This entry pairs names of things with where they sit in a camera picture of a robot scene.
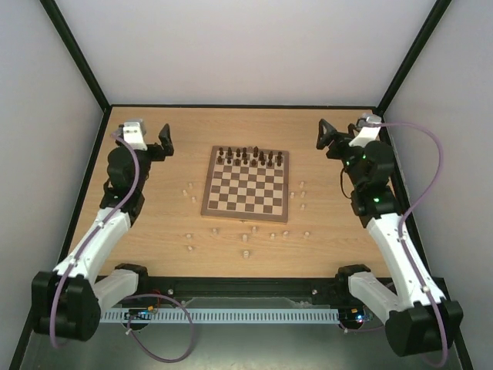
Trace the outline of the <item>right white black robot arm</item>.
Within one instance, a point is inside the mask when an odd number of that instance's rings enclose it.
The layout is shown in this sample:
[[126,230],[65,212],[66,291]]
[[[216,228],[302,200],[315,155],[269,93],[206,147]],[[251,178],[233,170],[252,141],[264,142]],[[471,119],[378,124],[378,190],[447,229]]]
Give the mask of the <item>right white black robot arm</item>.
[[343,301],[361,301],[381,321],[396,355],[440,351],[443,365],[464,314],[434,282],[407,231],[414,207],[401,212],[388,184],[395,158],[392,146],[377,138],[384,126],[373,114],[362,115],[346,133],[325,119],[318,123],[316,147],[342,162],[354,187],[353,212],[378,245],[394,285],[386,287],[363,264],[350,265],[338,270],[336,292]]

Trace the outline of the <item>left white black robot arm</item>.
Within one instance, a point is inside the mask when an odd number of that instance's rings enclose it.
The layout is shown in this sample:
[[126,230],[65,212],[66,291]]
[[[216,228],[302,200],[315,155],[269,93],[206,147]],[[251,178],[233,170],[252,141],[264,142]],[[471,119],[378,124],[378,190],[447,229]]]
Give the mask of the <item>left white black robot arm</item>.
[[116,147],[107,156],[107,179],[95,220],[62,261],[32,280],[33,330],[47,335],[53,348],[68,340],[88,341],[106,311],[146,284],[146,267],[130,263],[118,265],[102,280],[97,278],[140,215],[152,163],[174,154],[168,124],[156,143],[146,143],[145,135],[141,119],[126,121],[112,133]]

